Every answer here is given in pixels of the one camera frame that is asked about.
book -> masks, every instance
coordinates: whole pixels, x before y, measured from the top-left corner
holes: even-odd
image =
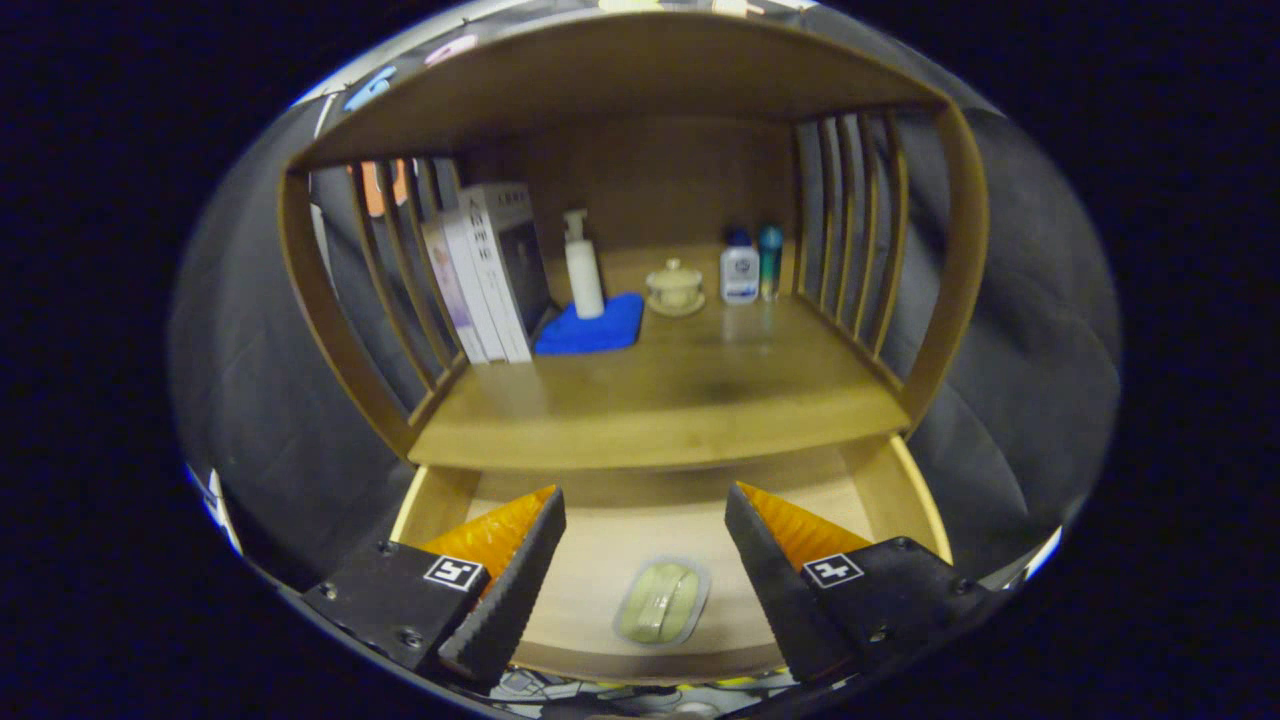
[[[467,310],[466,297],[462,295],[462,286],[458,282],[457,268],[449,254],[449,245],[444,238],[444,227],[439,219],[422,223],[422,237],[426,241],[426,254],[431,260],[431,272],[435,274],[435,284],[440,288],[440,297],[444,300],[444,310],[453,322],[453,329],[471,363],[488,363],[489,355],[480,342],[480,332],[471,313]]]
[[[451,250],[456,236],[465,238],[479,293],[507,361],[531,361],[531,338],[552,300],[527,186],[485,183],[463,188],[445,228]],[[465,278],[462,284],[466,287]],[[479,313],[470,295],[467,306],[472,315]]]
[[[471,325],[476,329],[476,337],[480,341],[480,354],[485,359],[484,361],[506,360],[507,354],[502,346],[502,337],[498,334],[493,314],[489,311],[489,304],[485,301],[484,291],[480,287],[480,277],[476,274],[475,260],[468,247],[470,237],[458,218],[460,211],[451,210],[443,214],[442,224],[444,243],[449,249],[449,261],[458,281],[458,290],[462,293],[467,316],[471,319]]]

small ceramic jar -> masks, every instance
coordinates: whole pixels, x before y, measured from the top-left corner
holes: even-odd
[[[663,315],[689,315],[707,302],[703,296],[703,274],[690,268],[681,268],[680,260],[667,260],[667,269],[649,273],[645,278],[649,286],[648,305]]]

blue towel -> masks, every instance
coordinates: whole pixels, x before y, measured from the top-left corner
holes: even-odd
[[[604,304],[604,314],[599,318],[582,320],[570,302],[568,307],[547,327],[534,345],[538,355],[577,355],[584,352],[603,352],[635,345],[640,334],[640,316],[644,314],[644,297],[639,292],[628,292],[609,299]]]

wooden shelf board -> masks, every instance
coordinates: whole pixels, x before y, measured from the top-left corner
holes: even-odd
[[[906,413],[810,307],[645,311],[626,350],[472,365],[410,460],[474,469],[716,465],[900,432]]]
[[[896,68],[794,28],[710,13],[603,15],[492,38],[419,69],[323,133],[293,165],[453,154],[618,115],[804,122],[945,102]]]
[[[614,470],[557,478],[485,473],[468,519],[532,492],[535,486],[541,487],[539,483],[559,483],[566,498],[564,536],[513,662],[543,665],[570,676],[596,670],[614,678],[681,682],[783,665],[764,610],[724,528],[724,498],[736,480],[873,537],[850,469],[835,447],[684,471]],[[710,593],[692,635],[667,648],[630,643],[612,628],[635,574],[658,555],[687,557],[710,574]],[[580,664],[584,656],[595,657],[600,665]],[[755,666],[748,667],[744,661]]]

jar lid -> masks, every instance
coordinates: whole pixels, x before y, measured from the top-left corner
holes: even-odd
[[[684,287],[696,287],[703,282],[703,274],[690,268],[681,268],[680,260],[672,258],[667,260],[667,269],[649,273],[645,284],[653,290],[680,290]]]

